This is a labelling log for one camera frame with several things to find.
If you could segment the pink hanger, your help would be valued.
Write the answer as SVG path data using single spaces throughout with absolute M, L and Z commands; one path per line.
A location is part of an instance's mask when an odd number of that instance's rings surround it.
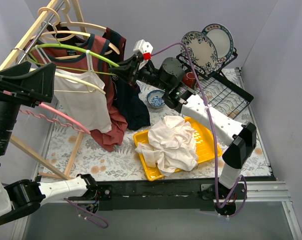
M 84 134 L 88 134 L 88 135 L 91 134 L 91 132 L 84 125 L 82 125 L 75 119 L 69 117 L 68 115 L 64 114 L 63 112 L 45 104 L 45 103 L 39 104 L 38 107 L 50 111 L 56 117 L 48 118 L 44 114 L 41 114 L 41 113 L 35 114 L 31 110 L 28 110 L 28 109 L 27 110 L 19 109 L 19 112 L 21 112 L 25 115 L 31 115 L 37 119 L 44 119 L 50 123 L 54 123 L 54 124 L 57 123 L 58 125 L 65 127 L 65 128 L 72 128 L 73 130 L 78 131 L 80 133 L 84 133 Z

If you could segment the cream hanger front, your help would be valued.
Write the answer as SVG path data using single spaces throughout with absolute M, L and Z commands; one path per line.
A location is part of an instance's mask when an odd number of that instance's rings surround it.
M 92 84 L 92 83 L 89 83 L 87 81 L 84 81 L 84 80 L 81 80 L 79 79 L 77 76 L 74 76 L 74 75 L 71 75 L 70 72 L 68 71 L 55 71 L 55 76 L 56 77 L 60 77 L 60 78 L 63 78 L 65 80 L 68 80 L 68 81 L 72 81 L 72 82 L 77 82 L 79 84 L 82 84 L 82 85 L 85 85 L 86 86 L 86 89 L 87 91 L 74 91 L 74 90 L 54 90 L 55 92 L 65 92 L 65 93 L 94 93 L 96 91 L 99 91 L 100 93 L 102 94 L 106 94 L 104 92 L 103 89 L 101 89 L 99 86 L 95 85 L 95 84 Z

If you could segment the red tank top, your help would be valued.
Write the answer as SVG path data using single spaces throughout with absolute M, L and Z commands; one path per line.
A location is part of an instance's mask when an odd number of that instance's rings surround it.
M 65 59 L 66 56 L 72 53 L 72 49 L 60 47 L 37 47 L 31 51 L 30 57 L 39 64 L 53 62 L 56 64 L 57 69 L 80 74 L 88 70 L 86 66 L 86 50 L 90 51 L 90 55 L 96 53 L 104 56 L 108 50 L 108 42 L 108 40 L 99 39 L 99 37 L 92 35 L 83 44 L 79 45 L 79 47 L 85 51 L 76 51 L 76 58 L 73 59 Z M 104 92 L 106 93 L 107 108 L 112 123 L 112 130 L 107 133 L 92 130 L 90 131 L 91 137 L 106 151 L 112 152 L 114 146 L 122 143 L 128 124 L 125 117 L 113 106 L 114 86 L 112 77 L 109 75 L 109 64 L 94 56 L 92 56 L 92 59 L 94 72 L 105 84 Z

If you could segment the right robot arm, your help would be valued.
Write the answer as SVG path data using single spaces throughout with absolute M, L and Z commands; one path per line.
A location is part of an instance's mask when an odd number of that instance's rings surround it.
M 222 140 L 228 148 L 222 155 L 225 165 L 221 175 L 216 176 L 213 192 L 218 197 L 230 198 L 244 163 L 256 147 L 256 126 L 251 122 L 237 122 L 204 103 L 203 97 L 183 83 L 185 71 L 174 57 L 166 58 L 157 69 L 151 60 L 142 65 L 141 58 L 134 55 L 110 67 L 109 72 L 129 85 L 141 81 L 163 90 L 163 99 L 169 108 L 210 128 L 213 138 Z

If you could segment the white camisole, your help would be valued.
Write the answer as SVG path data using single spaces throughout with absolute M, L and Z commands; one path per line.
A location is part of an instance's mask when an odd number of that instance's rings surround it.
M 79 79 L 99 86 L 104 90 L 105 84 L 94 72 L 93 59 L 90 51 L 86 50 L 86 66 L 88 70 L 83 73 L 73 73 Z M 86 86 L 55 76 L 54 90 L 87 91 Z M 112 123 L 107 108 L 107 98 L 99 91 L 93 93 L 55 92 L 56 98 L 68 116 L 84 125 L 89 131 L 99 130 L 107 133 L 112 130 Z

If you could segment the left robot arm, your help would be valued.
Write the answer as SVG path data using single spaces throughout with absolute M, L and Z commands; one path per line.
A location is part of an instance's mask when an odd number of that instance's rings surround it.
M 25 61 L 0 71 L 0 157 L 5 155 L 21 106 L 34 108 L 53 99 L 56 65 L 31 70 Z M 90 174 L 71 180 L 41 183 L 23 179 L 4 186 L 0 181 L 0 226 L 28 216 L 42 205 L 69 197 L 92 200 L 97 184 Z

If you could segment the white tank top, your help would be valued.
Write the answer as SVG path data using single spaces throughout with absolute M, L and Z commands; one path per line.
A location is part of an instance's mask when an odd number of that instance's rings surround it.
M 158 167 L 164 176 L 177 169 L 191 171 L 198 165 L 195 129 L 184 118 L 167 115 L 152 126 L 148 143 L 138 143 L 135 151 L 143 155 L 146 166 Z

